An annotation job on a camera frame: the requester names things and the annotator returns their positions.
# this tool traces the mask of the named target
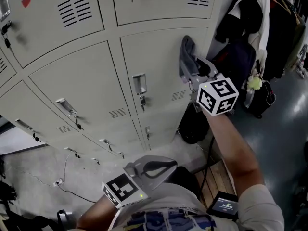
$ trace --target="red sticker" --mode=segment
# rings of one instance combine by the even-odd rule
[[[31,2],[31,0],[22,0],[21,3],[23,4],[23,6],[26,8],[28,7],[29,3]]]

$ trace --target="concrete floor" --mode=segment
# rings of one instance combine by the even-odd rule
[[[266,185],[282,208],[286,230],[289,230],[294,218],[292,194],[306,166],[303,147],[308,140],[308,79],[302,80],[296,72],[289,73],[276,82],[272,81],[271,86],[277,101],[262,119],[254,118],[239,107],[232,121],[255,151]],[[189,170],[205,163],[203,152],[194,145],[185,144],[179,136],[171,145],[149,153],[174,158]],[[5,157],[6,182],[12,183],[19,193],[19,199],[15,201],[18,213],[55,218],[58,210],[65,209],[78,218],[91,205],[22,173],[30,172],[44,183],[52,184],[63,177],[67,155],[66,151],[44,147]],[[102,195],[102,175],[140,156],[99,166],[72,155],[67,161],[63,188],[95,201]]]
[[[69,154],[66,150],[46,146],[5,156],[4,182],[13,185],[18,193],[18,199],[14,201],[16,206],[12,205],[11,210],[29,218],[41,215],[56,219],[57,211],[64,209],[72,213],[74,219],[79,218],[92,203],[63,192],[58,187],[46,185],[52,185],[58,178],[64,178],[64,164]],[[185,166],[189,171],[205,164],[204,152],[196,145],[186,144],[177,134],[170,145],[100,165],[95,161],[78,159],[74,154],[70,154],[62,188],[91,201],[97,201],[103,195],[101,186],[104,174],[113,172],[115,167],[124,167],[128,162],[134,162],[145,154],[173,158],[179,166]],[[29,173],[37,176],[45,184]]]

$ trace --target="person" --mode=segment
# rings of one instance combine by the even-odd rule
[[[225,115],[204,111],[238,196],[237,222],[209,216],[195,194],[162,183],[151,198],[117,209],[103,196],[77,222],[85,231],[283,231],[281,209],[275,204],[252,149]]]

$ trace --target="wooden floor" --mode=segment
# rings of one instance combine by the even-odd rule
[[[204,171],[200,171],[195,175],[198,179],[199,186],[201,186]],[[207,171],[206,181],[202,189],[203,196],[201,196],[206,208],[209,208],[218,191],[234,194],[229,175],[222,161],[212,165]]]

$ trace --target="metal locker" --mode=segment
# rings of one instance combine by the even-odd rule
[[[144,151],[131,119],[96,128],[89,134],[100,141],[105,149],[115,153],[123,153],[124,156]]]
[[[19,82],[0,98],[0,114],[38,138],[52,139],[77,133],[69,124],[47,107],[23,82]]]
[[[95,158],[99,161],[109,161],[118,158],[82,134],[67,136],[60,140],[51,141],[49,144],[57,149],[66,149],[74,155]]]
[[[14,75],[16,75],[16,71],[13,69],[9,61],[4,56],[3,52],[0,50],[0,88]]]
[[[211,18],[214,0],[114,0],[119,25],[166,18]]]
[[[7,0],[8,39],[22,67],[87,34],[103,30],[97,0]]]
[[[172,105],[151,115],[141,115],[139,122],[148,148],[153,149],[172,142],[177,130],[178,121],[186,103]]]
[[[121,38],[138,114],[155,111],[188,97],[191,93],[189,86],[179,77],[181,42],[185,35],[189,35],[196,43],[196,53],[199,53],[206,32],[207,28],[178,28]]]
[[[79,50],[29,76],[84,130],[129,117],[107,42]]]

